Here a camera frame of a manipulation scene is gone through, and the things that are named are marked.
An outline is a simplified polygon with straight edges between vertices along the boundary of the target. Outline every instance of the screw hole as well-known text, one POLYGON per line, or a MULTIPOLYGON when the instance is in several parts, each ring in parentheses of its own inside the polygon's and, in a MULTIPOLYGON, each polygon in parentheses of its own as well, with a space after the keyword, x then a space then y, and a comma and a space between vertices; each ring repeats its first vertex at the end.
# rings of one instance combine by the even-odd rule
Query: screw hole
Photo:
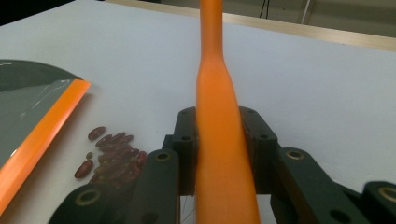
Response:
POLYGON ((262 138, 262 139, 267 139, 267 138, 268 138, 268 135, 265 134, 265 133, 262 133, 262 134, 260 134, 260 138, 262 138))
POLYGON ((379 188, 378 191, 382 197, 384 197, 388 201, 396 203, 396 189, 390 187, 382 187, 379 188))
POLYGON ((147 212, 142 216, 142 222, 144 224, 153 224, 157 222, 157 220, 158 220, 158 214, 153 212, 147 212))
POLYGON ((339 223, 350 223, 349 216, 341 211, 332 210, 332 211, 330 211, 330 215, 332 216, 332 218, 337 220, 339 223))
POLYGON ((157 161, 167 161, 169 160, 169 158, 171 158, 171 155, 169 155, 169 153, 160 153, 155 157, 157 161))
POLYGON ((86 189, 82 191, 76 198, 76 205, 86 206, 96 202, 100 198, 98 189, 86 189))
POLYGON ((304 158, 304 154, 298 151, 289 150, 286 152, 286 155, 296 161, 302 160, 304 158))

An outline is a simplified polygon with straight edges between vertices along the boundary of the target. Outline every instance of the orange cylindrical object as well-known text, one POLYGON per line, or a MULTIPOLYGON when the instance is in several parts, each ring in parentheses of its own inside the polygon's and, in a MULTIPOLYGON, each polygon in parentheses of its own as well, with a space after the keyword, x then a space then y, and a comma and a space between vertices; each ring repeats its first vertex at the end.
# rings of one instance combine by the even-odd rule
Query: orange cylindrical object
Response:
POLYGON ((247 144, 222 54, 222 1, 201 0, 196 221, 260 223, 247 144))

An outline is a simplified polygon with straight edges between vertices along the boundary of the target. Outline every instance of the black mechanical part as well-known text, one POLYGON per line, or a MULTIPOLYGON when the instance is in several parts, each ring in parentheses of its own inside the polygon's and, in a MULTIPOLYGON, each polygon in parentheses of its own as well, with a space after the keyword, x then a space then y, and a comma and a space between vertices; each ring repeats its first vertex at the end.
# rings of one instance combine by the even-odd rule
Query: black mechanical part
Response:
POLYGON ((277 137, 259 113, 247 107, 239 107, 245 128, 247 150, 254 177, 257 194, 271 193, 268 176, 271 170, 270 162, 274 152, 280 146, 277 137))
POLYGON ((362 211, 381 223, 396 223, 396 185, 385 181, 369 182, 361 195, 362 211))
POLYGON ((170 149, 148 154, 124 223, 179 223, 178 155, 170 149))
POLYGON ((370 223, 308 153, 286 147, 276 154, 277 175, 298 223, 370 223))
POLYGON ((195 107, 186 108, 178 113, 172 137, 172 149, 180 157, 180 195, 193 195, 198 150, 195 107))
POLYGON ((111 206, 115 196, 108 184, 87 184, 73 190, 56 209, 49 224, 113 223, 117 211, 111 206))

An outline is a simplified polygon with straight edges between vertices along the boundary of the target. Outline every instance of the white tabletop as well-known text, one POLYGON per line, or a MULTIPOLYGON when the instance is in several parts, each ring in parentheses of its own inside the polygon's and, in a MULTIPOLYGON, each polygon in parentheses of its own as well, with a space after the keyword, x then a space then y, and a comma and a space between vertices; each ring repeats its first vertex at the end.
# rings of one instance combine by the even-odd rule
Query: white tabletop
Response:
MULTIPOLYGON (((306 150, 357 191, 367 181, 396 183, 396 52, 225 23, 224 54, 239 104, 257 110, 282 147, 306 150)), ((91 129, 133 133, 134 147, 150 152, 173 132, 177 112, 195 105, 200 24, 80 0, 0 27, 0 58, 52 64, 92 83, 0 217, 46 223, 88 182, 73 175, 95 150, 91 129)), ((273 222, 260 204, 262 222, 273 222)))

